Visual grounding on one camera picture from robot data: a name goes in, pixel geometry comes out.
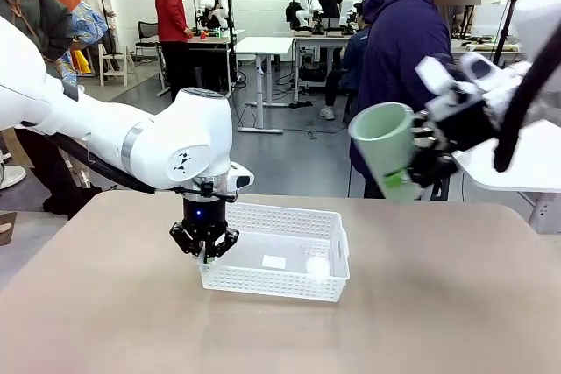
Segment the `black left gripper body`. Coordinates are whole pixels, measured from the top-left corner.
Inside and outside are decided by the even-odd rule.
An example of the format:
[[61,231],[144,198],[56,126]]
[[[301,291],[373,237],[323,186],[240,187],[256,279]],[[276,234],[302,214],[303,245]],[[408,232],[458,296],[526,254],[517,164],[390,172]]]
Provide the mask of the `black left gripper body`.
[[218,239],[227,230],[226,202],[187,194],[183,197],[182,227],[193,239]]

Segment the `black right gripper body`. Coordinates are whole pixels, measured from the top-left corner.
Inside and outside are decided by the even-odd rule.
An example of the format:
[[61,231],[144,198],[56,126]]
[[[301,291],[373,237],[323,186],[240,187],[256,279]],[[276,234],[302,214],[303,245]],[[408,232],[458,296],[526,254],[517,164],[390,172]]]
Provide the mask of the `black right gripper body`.
[[444,136],[448,152],[468,151],[497,134],[486,101],[477,95],[460,104],[451,104],[451,97],[444,95],[435,98],[431,122]]

